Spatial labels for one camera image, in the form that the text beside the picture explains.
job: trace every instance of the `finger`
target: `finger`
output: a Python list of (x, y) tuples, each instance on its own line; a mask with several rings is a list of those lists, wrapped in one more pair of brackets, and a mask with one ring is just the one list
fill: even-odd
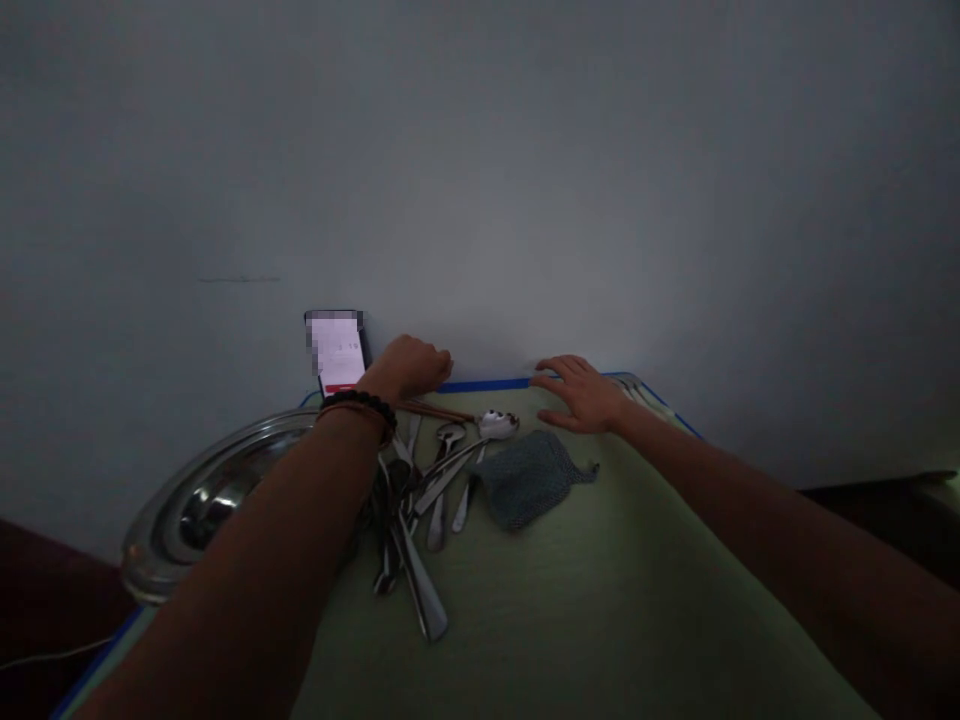
[(552, 392), (564, 402), (567, 402), (567, 399), (570, 397), (570, 391), (566, 385), (546, 375), (534, 375), (530, 378), (530, 384), (533, 387), (540, 387), (548, 392)]
[(571, 363), (576, 365), (581, 370), (586, 370), (587, 372), (596, 372), (596, 369), (593, 367), (593, 365), (588, 363), (579, 355), (567, 355), (567, 359), (569, 359)]
[(574, 375), (583, 373), (583, 368), (577, 363), (576, 355), (561, 355), (557, 360), (563, 363)]
[(572, 415), (564, 415), (554, 410), (541, 410), (537, 413), (537, 417), (547, 425), (563, 428), (570, 432), (579, 432), (580, 421)]
[(570, 367), (562, 361), (561, 358), (547, 358), (537, 363), (537, 370), (553, 370), (557, 375), (566, 380), (570, 377)]

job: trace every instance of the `smartphone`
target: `smartphone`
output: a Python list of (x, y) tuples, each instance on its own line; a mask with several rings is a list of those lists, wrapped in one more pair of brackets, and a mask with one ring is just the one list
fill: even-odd
[(350, 390), (370, 365), (370, 347), (359, 310), (308, 310), (307, 348), (324, 397)]

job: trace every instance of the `forearm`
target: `forearm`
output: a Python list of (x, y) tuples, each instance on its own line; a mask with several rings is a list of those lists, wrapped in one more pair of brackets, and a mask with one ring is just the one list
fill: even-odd
[(614, 431), (679, 492), (881, 712), (957, 701), (960, 595), (909, 559), (639, 406)]
[(350, 410), (319, 420), (224, 525), (83, 710), (212, 717), (231, 709), (226, 703), (285, 717), (369, 492), (382, 430)]

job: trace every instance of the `white cable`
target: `white cable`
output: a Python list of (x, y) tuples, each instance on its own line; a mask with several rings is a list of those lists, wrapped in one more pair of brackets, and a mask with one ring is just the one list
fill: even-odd
[(87, 650), (93, 650), (95, 647), (100, 647), (101, 645), (106, 645), (108, 642), (113, 640), (112, 637), (104, 638), (103, 640), (97, 640), (95, 643), (90, 643), (89, 645), (84, 645), (83, 647), (75, 648), (73, 650), (67, 650), (62, 653), (47, 653), (45, 655), (31, 655), (30, 657), (20, 658), (19, 660), (11, 660), (8, 663), (0, 665), (0, 672), (7, 670), (8, 668), (16, 667), (17, 665), (26, 665), (27, 663), (32, 662), (42, 662), (44, 660), (61, 660), (63, 658), (70, 657), (71, 655), (79, 655), (82, 652)]

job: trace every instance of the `wrist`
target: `wrist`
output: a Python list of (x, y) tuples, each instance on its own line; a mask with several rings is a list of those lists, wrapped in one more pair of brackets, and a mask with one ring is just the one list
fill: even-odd
[(635, 428), (638, 424), (645, 423), (648, 418), (656, 419), (649, 410), (624, 398), (610, 422), (610, 432), (623, 437), (630, 429)]
[(391, 383), (381, 378), (368, 377), (364, 375), (360, 378), (360, 382), (356, 384), (354, 389), (357, 392), (365, 392), (370, 395), (376, 395), (383, 402), (389, 405), (391, 408), (397, 406), (397, 403), (400, 402), (400, 387), (396, 383)]

